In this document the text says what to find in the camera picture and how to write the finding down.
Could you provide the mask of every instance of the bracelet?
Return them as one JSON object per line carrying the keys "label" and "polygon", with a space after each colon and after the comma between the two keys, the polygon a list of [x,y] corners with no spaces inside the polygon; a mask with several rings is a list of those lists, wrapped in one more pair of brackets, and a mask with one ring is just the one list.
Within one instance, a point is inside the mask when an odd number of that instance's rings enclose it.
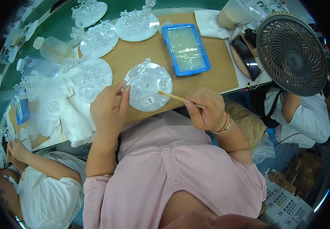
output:
{"label": "bracelet", "polygon": [[225,132],[225,131],[227,131],[229,128],[230,128],[230,126],[231,126],[231,121],[232,120],[230,120],[230,123],[227,125],[227,127],[224,129],[224,130],[222,130],[225,126],[223,126],[222,127],[222,129],[219,131],[219,132],[214,132],[214,131],[212,131],[212,130],[210,130],[213,134],[222,134],[223,132]]}
{"label": "bracelet", "polygon": [[221,130],[219,130],[219,131],[217,131],[216,133],[219,133],[219,132],[221,132],[224,128],[225,128],[225,126],[226,126],[226,123],[227,123],[227,121],[229,120],[229,117],[226,115],[226,122],[225,122],[225,124],[222,126],[222,128],[221,128]]}

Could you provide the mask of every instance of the plastic bag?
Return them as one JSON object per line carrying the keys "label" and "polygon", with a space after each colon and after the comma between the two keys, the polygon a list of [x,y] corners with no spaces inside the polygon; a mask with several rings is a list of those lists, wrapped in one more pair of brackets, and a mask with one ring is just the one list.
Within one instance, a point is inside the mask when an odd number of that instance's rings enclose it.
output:
{"label": "plastic bag", "polygon": [[252,155],[255,164],[262,163],[266,158],[275,158],[273,143],[265,134],[262,134],[257,147],[252,151]]}

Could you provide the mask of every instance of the red string bracelet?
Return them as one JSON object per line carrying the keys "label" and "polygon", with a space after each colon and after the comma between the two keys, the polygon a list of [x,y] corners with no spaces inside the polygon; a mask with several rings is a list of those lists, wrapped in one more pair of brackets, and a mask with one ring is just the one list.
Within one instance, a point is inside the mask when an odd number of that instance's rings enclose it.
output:
{"label": "red string bracelet", "polygon": [[227,115],[227,112],[226,112],[226,111],[225,111],[225,113],[226,113],[226,122],[225,122],[225,124],[223,125],[222,129],[221,129],[220,131],[217,131],[216,133],[219,133],[219,132],[223,131],[223,129],[224,129],[225,126],[226,126],[227,121],[229,120],[229,116]]}

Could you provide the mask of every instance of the hand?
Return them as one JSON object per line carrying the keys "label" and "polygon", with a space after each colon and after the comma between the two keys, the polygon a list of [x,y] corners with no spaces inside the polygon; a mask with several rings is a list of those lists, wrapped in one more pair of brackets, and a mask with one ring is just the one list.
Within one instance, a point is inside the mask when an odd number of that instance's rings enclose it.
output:
{"label": "hand", "polygon": [[24,163],[26,156],[30,153],[31,152],[25,148],[20,140],[14,139],[7,143],[6,156],[15,167]]}
{"label": "hand", "polygon": [[[106,87],[90,106],[91,117],[96,127],[95,136],[110,143],[116,142],[127,115],[131,87],[120,92],[124,84],[125,81],[122,81]],[[118,107],[115,106],[117,96],[121,96]]]}
{"label": "hand", "polygon": [[[195,103],[203,105],[199,109]],[[197,88],[187,95],[186,108],[192,119],[193,125],[201,130],[220,131],[227,121],[225,102],[222,95],[208,88]]]}

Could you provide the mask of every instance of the silver bangle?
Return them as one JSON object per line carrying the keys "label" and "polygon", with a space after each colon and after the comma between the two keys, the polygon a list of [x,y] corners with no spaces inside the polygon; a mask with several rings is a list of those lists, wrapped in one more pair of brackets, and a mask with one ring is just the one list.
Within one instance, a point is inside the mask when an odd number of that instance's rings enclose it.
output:
{"label": "silver bangle", "polygon": [[227,131],[227,130],[230,128],[230,126],[231,126],[231,121],[232,121],[232,119],[231,119],[232,116],[231,116],[229,113],[227,113],[227,114],[228,114],[229,117],[230,117],[230,123],[227,125],[227,127],[226,127],[223,131],[221,131],[221,132],[213,132],[213,131],[211,131],[211,130],[210,130],[210,132],[212,132],[213,134],[218,135],[218,134],[222,134],[223,132]]}

